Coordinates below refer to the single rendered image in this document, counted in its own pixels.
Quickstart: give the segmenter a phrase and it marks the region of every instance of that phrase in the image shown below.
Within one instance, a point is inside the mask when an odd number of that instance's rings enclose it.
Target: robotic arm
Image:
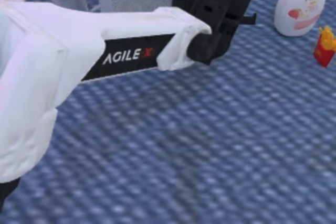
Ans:
[[[57,107],[85,81],[223,55],[251,0],[181,0],[151,13],[0,1],[0,210],[45,154]]]

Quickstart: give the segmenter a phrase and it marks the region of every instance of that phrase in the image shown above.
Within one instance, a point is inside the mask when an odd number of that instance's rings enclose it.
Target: bottle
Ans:
[[[319,19],[326,0],[279,0],[274,25],[285,36],[308,33]]]

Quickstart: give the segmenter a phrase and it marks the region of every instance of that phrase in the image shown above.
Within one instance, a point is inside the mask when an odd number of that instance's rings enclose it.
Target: blue tablecloth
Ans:
[[[312,55],[318,26],[275,32],[276,1],[209,67],[78,86],[0,223],[335,224],[336,63]]]

